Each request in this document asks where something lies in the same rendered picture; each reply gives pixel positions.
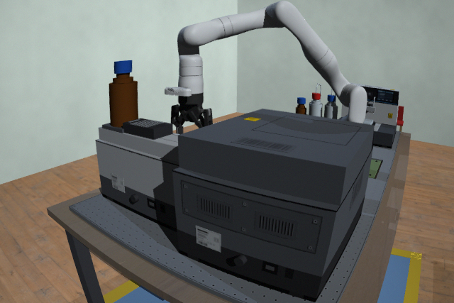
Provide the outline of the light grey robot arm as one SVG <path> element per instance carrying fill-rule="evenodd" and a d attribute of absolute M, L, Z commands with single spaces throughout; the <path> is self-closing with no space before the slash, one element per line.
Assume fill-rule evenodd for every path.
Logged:
<path fill-rule="evenodd" d="M 178 87 L 166 87 L 165 94 L 189 97 L 204 92 L 199 46 L 259 28 L 283 27 L 297 38 L 306 59 L 328 82 L 340 102 L 349 107 L 348 115 L 341 120 L 363 123 L 367 108 L 365 89 L 349 83 L 341 74 L 335 55 L 288 1 L 278 1 L 250 13 L 223 16 L 183 27 L 177 37 Z"/>

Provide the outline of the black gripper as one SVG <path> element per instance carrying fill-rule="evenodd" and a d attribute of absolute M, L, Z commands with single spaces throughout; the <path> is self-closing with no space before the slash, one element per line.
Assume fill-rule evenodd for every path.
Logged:
<path fill-rule="evenodd" d="M 192 94 L 190 97 L 178 96 L 179 104 L 173 105 L 171 108 L 171 123 L 176 126 L 177 134 L 183 134 L 182 125 L 185 121 L 195 123 L 198 128 L 213 124 L 212 109 L 203 109 L 203 102 L 204 93 Z M 179 112 L 181 113 L 180 115 Z"/>

